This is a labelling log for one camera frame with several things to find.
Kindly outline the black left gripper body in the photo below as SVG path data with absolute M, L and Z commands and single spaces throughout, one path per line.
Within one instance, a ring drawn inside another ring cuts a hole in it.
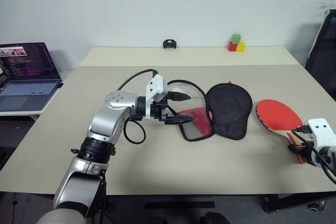
M 172 98 L 172 93 L 168 92 L 165 97 L 163 97 L 160 101 L 151 104 L 151 117 L 158 119 L 159 121 L 164 122 L 166 125 L 173 125 L 174 116 L 168 116 L 166 109 L 171 111 L 168 100 Z

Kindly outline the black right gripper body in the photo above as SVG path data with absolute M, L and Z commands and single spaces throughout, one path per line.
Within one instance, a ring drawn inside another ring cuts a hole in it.
M 301 137 L 305 140 L 302 142 L 304 146 L 303 156 L 306 159 L 306 162 L 310 165 L 315 165 L 316 154 L 313 151 L 314 140 L 311 133 L 302 133 Z

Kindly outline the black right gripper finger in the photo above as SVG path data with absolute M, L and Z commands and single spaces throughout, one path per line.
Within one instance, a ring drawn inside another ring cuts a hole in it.
M 302 125 L 297 127 L 296 129 L 292 129 L 292 132 L 296 132 L 296 133 L 302 133 L 302 134 L 311 134 L 312 130 L 310 128 L 310 126 L 308 125 Z
M 306 146 L 305 145 L 290 144 L 290 145 L 288 145 L 288 149 L 292 153 L 306 153 Z

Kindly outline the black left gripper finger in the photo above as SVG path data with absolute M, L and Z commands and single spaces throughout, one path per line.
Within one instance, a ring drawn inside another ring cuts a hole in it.
M 192 122 L 195 118 L 188 115 L 167 116 L 164 120 L 165 125 L 182 125 Z
M 191 97 L 188 94 L 181 92 L 169 91 L 167 93 L 167 99 L 172 101 L 185 101 L 189 100 L 190 98 Z

